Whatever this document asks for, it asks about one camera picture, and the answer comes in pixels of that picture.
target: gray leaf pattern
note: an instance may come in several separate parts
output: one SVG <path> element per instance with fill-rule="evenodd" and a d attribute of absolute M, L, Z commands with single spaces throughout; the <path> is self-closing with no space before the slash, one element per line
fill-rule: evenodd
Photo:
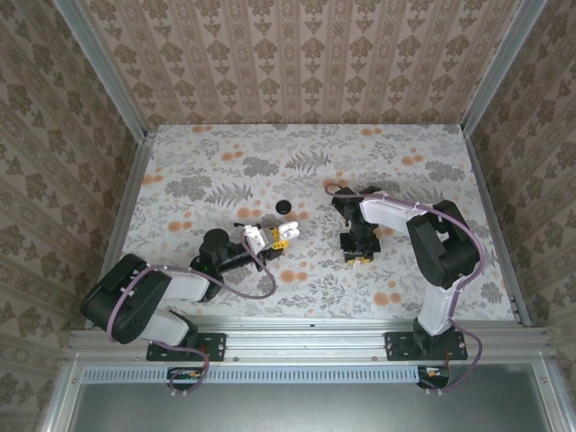
<path fill-rule="evenodd" d="M 456 316 L 513 320 L 464 139 L 450 133 L 455 128 L 163 126 L 123 250 L 150 263 L 187 265 L 206 230 L 222 228 L 238 242 L 240 229 L 234 222 L 276 227 L 298 221 L 301 235 L 269 263 L 277 281 L 274 296 L 247 301 L 221 292 L 207 303 L 166 306 L 189 315 L 413 319 L 426 281 L 410 239 L 379 227 L 375 234 L 382 252 L 372 263 L 353 268 L 344 262 L 339 247 L 339 234 L 347 228 L 323 191 L 332 182 L 356 191 L 374 185 L 422 203 L 454 201 L 478 234 L 489 264 L 462 293 Z M 377 132 L 370 135 L 366 129 Z M 275 212 L 281 199 L 292 204 L 287 215 Z M 28 247 L 16 240 L 10 245 L 21 254 Z M 224 278 L 243 293 L 272 289 L 253 265 L 227 272 Z"/>

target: vent grille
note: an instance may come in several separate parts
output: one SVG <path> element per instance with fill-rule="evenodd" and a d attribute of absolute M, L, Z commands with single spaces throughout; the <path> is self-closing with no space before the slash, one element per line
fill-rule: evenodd
<path fill-rule="evenodd" d="M 168 366 L 88 366 L 84 384 L 166 383 Z M 417 383 L 416 366 L 214 365 L 206 383 Z M 187 383 L 175 380 L 175 383 Z"/>

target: patterned floor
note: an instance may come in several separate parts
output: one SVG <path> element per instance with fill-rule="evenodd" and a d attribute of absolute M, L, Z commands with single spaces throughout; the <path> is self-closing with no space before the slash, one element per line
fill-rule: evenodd
<path fill-rule="evenodd" d="M 262 301 L 228 292 L 207 304 L 165 306 L 191 315 L 414 318 L 426 281 L 409 239 L 379 228 L 382 252 L 356 269 L 343 262 L 344 221 L 323 185 L 380 186 L 390 194 L 456 202 L 484 245 L 488 267 L 460 297 L 456 317 L 513 320 L 486 216 L 460 128 L 455 125 L 162 126 L 124 245 L 150 263 L 187 265 L 206 230 L 233 222 L 275 226 L 297 220 L 301 235 L 270 267 L 278 292 Z M 281 216 L 275 203 L 287 199 Z M 253 266 L 226 274 L 246 293 L 270 283 Z"/>

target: black cap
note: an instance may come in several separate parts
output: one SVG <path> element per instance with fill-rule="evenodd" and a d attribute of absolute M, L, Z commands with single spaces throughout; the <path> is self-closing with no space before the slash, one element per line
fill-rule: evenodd
<path fill-rule="evenodd" d="M 280 214 L 288 214 L 292 209 L 292 205 L 289 201 L 281 200 L 276 203 L 276 211 Z"/>

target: wall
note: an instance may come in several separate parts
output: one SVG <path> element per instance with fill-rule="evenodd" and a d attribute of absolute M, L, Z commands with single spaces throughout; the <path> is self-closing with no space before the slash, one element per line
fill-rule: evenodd
<path fill-rule="evenodd" d="M 50 1 L 0 2 L 0 430 L 34 430 L 134 140 Z"/>
<path fill-rule="evenodd" d="M 82 0 L 148 126 L 457 123 L 520 0 Z"/>
<path fill-rule="evenodd" d="M 520 287 L 576 393 L 576 2 L 550 1 L 472 140 Z"/>

